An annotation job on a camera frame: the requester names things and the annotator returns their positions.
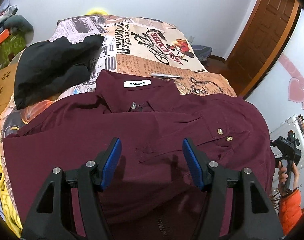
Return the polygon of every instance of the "white suitcase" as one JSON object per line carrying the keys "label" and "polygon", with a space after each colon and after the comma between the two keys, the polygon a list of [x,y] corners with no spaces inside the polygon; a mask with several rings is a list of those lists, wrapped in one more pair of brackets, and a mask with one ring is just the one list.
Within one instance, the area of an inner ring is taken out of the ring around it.
{"label": "white suitcase", "polygon": [[[297,145],[297,148],[301,150],[301,158],[297,167],[298,169],[302,169],[304,167],[304,124],[300,115],[299,117],[293,115],[288,120],[286,120],[283,124],[281,124],[279,128],[270,133],[270,139],[276,140],[279,136],[282,136],[283,138],[287,139],[288,132],[290,130],[293,130],[296,135],[296,139],[298,139],[300,143],[299,146]],[[271,149],[276,157],[281,157],[281,152],[277,147],[271,147]],[[273,181],[278,180],[278,171],[279,170],[276,169],[273,176]]]}

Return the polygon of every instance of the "wall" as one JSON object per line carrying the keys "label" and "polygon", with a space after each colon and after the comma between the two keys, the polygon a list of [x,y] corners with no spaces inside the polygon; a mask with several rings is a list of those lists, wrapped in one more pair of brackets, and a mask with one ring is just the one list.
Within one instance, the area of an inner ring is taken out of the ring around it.
{"label": "wall", "polygon": [[246,23],[248,22],[248,19],[253,11],[254,6],[256,5],[256,2],[257,2],[257,0],[250,1],[250,4],[248,6],[248,9],[245,12],[242,22],[241,22],[239,28],[237,29],[230,46],[228,47],[227,51],[225,52],[225,54],[223,56],[224,59],[227,59],[228,56],[230,55],[231,51],[233,50],[237,40],[239,39],[241,33],[243,32],[244,27],[246,26]]}
{"label": "wall", "polygon": [[251,0],[11,0],[35,28],[32,43],[50,38],[60,19],[99,7],[126,17],[150,17],[175,24],[193,44],[213,47],[223,57]]}
{"label": "wall", "polygon": [[[302,114],[304,117],[304,103],[297,103],[304,101],[301,86],[304,86],[304,11],[300,14],[283,55],[247,101],[258,108],[271,132],[294,114]],[[304,168],[300,172],[299,184],[302,183],[300,190],[304,207]]]}

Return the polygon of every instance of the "wooden floor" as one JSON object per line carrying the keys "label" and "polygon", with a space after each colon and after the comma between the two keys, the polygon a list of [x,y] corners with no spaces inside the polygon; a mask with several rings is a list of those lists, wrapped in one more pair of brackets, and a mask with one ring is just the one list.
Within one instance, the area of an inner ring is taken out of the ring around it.
{"label": "wooden floor", "polygon": [[211,73],[217,73],[224,76],[228,81],[230,86],[236,92],[236,95],[240,94],[240,92],[246,87],[247,84],[242,82],[242,79],[238,77],[235,71],[232,71],[225,63],[220,60],[208,58],[207,62],[202,62],[207,71]]}

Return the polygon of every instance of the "bed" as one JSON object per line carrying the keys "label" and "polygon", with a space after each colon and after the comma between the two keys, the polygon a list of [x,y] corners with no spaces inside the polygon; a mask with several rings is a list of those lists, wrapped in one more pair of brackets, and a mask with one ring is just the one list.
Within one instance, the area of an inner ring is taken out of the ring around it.
{"label": "bed", "polygon": [[[6,169],[6,153],[2,138],[16,133],[51,104],[70,95],[95,90],[95,81],[102,69],[170,79],[180,94],[206,96],[224,93],[236,96],[228,81],[219,74],[208,73],[195,57],[183,33],[174,25],[147,18],[126,18],[114,15],[79,16],[59,21],[49,41],[65,36],[75,44],[87,36],[100,33],[103,46],[91,60],[90,80],[73,86],[48,100],[17,110],[14,95],[0,116],[0,201],[10,229],[20,237],[22,224],[15,203],[15,192]],[[19,53],[12,64],[19,62]]]}

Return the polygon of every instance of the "door frame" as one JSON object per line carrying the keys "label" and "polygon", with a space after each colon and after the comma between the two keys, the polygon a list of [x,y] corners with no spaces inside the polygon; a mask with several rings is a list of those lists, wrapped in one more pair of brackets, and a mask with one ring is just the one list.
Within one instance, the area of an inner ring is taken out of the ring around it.
{"label": "door frame", "polygon": [[[228,58],[226,60],[227,65],[229,64],[229,61],[232,59],[232,57],[235,54],[235,51],[238,49],[242,40],[244,39],[246,32],[248,31],[248,29],[252,23],[252,20],[259,8],[260,3],[261,3],[261,0],[257,0],[256,4],[252,10],[252,13],[249,17],[248,22],[246,23],[238,41],[236,42],[233,50],[231,51],[230,55],[228,56]],[[247,98],[250,95],[250,93],[259,85],[259,83],[265,77],[265,75],[269,72],[269,70],[273,67],[273,65],[275,64],[275,62],[281,55],[283,49],[285,48],[286,44],[288,43],[288,41],[293,33],[294,27],[296,26],[299,15],[300,15],[300,11],[301,11],[301,7],[299,5],[299,2],[297,0],[295,0],[291,15],[289,17],[289,21],[280,37],[278,43],[276,44],[274,50],[272,51],[270,56],[267,58],[267,60],[265,61],[265,63],[261,67],[261,69],[258,71],[258,73],[254,76],[254,78],[244,88],[244,90],[241,91],[241,93],[238,96],[242,96],[244,99]]]}

